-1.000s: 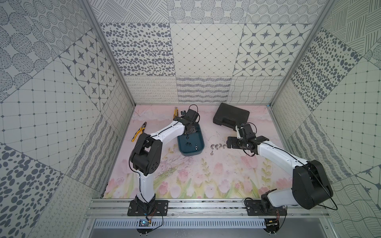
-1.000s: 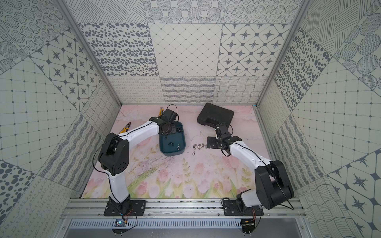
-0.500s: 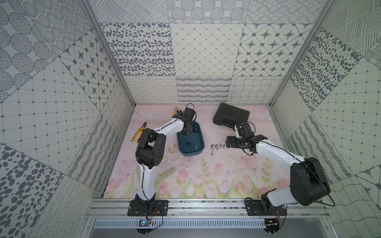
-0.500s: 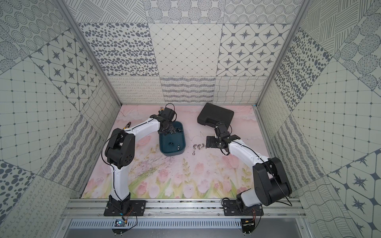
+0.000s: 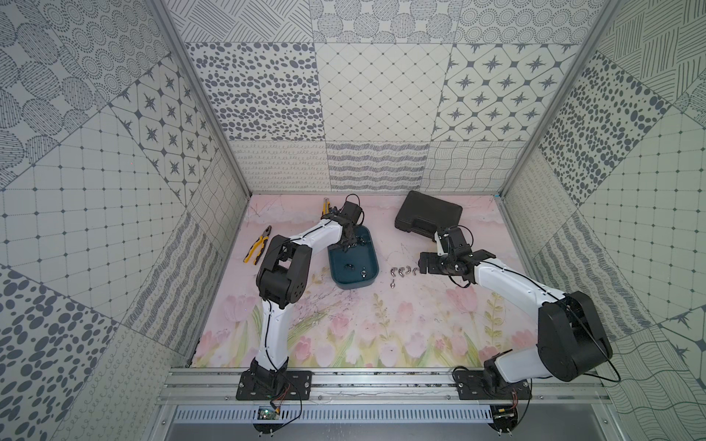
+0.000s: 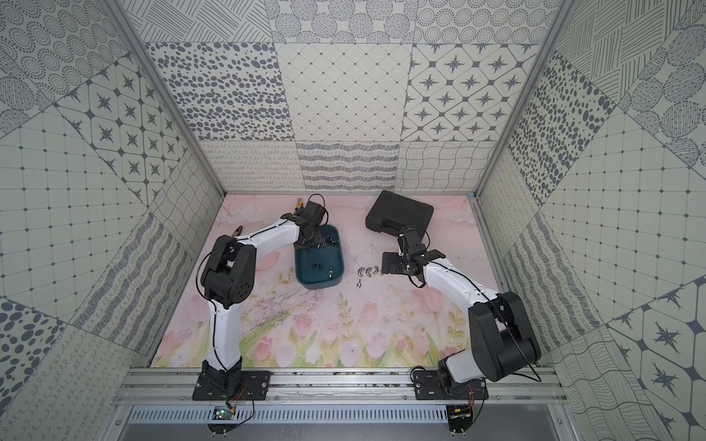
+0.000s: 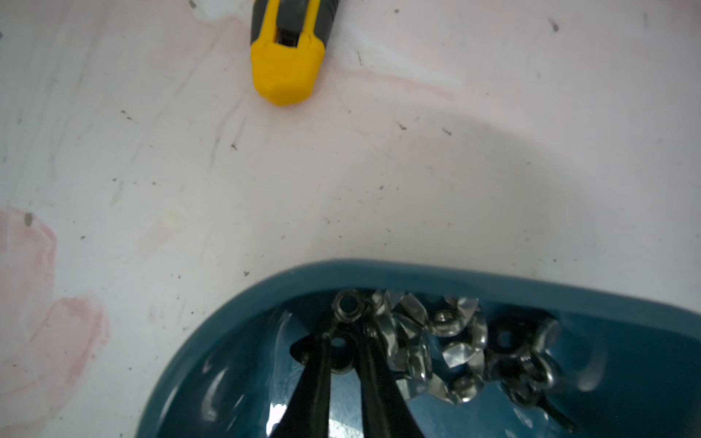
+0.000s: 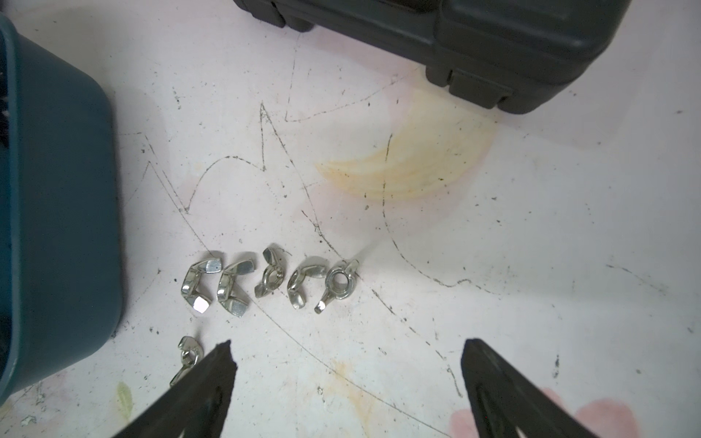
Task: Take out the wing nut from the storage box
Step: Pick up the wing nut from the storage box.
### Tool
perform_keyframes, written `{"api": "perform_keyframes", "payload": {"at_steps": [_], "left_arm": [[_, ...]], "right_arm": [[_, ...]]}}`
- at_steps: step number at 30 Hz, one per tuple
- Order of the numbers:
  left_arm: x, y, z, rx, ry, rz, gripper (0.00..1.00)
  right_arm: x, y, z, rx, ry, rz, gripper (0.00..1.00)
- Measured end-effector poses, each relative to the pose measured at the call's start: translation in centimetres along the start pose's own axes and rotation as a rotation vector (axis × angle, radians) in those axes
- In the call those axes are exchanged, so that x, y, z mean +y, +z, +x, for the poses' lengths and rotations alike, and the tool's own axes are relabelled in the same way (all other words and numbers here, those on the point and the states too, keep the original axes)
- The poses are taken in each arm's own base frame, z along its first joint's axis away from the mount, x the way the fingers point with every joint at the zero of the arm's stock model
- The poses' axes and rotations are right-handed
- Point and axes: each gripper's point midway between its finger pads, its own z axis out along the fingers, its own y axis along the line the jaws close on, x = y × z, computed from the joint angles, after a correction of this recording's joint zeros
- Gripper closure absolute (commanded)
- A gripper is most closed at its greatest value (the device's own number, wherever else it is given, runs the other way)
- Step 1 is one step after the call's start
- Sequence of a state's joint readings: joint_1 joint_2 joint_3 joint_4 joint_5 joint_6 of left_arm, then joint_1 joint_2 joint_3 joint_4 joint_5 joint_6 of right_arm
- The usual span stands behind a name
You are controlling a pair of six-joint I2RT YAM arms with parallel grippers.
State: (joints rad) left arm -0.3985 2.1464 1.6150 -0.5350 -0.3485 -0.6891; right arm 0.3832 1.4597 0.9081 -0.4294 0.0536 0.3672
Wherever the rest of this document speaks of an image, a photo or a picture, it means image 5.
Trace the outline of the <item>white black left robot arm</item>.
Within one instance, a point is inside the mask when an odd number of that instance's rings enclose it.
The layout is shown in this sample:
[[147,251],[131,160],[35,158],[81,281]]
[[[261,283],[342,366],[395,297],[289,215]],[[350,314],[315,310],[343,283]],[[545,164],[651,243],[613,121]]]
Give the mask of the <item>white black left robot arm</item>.
[[344,249],[357,242],[356,227],[364,219],[360,199],[345,201],[324,213],[311,228],[270,239],[256,286],[263,306],[263,328],[249,371],[269,382],[284,376],[289,363],[288,337],[294,305],[307,288],[312,257],[331,246]]

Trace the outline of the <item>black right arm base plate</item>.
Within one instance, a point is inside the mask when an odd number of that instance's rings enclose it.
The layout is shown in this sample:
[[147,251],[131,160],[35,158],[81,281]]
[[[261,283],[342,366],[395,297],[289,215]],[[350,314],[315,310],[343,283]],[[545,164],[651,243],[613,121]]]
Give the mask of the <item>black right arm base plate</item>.
[[507,383],[483,369],[455,367],[452,379],[462,401],[523,401],[532,397],[529,382]]

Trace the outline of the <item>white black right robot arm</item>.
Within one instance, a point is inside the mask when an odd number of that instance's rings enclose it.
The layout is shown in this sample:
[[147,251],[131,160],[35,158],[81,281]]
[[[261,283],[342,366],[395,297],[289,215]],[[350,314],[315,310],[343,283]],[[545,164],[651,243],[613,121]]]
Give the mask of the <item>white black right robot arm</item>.
[[474,250],[463,226],[435,234],[437,250],[423,252],[422,274],[462,279],[462,288],[479,286],[500,295],[535,319],[537,343],[492,356],[484,363],[484,382],[491,389],[525,380],[555,378],[570,382],[606,363],[613,351],[592,299],[581,291],[550,288],[504,264],[496,255]]

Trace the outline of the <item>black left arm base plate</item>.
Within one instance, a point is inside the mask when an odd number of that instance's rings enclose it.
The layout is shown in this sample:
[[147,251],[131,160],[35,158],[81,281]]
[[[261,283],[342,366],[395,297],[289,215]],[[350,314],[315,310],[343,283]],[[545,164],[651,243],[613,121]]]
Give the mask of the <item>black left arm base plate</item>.
[[238,401],[308,401],[314,373],[308,370],[268,369],[255,360],[241,374]]

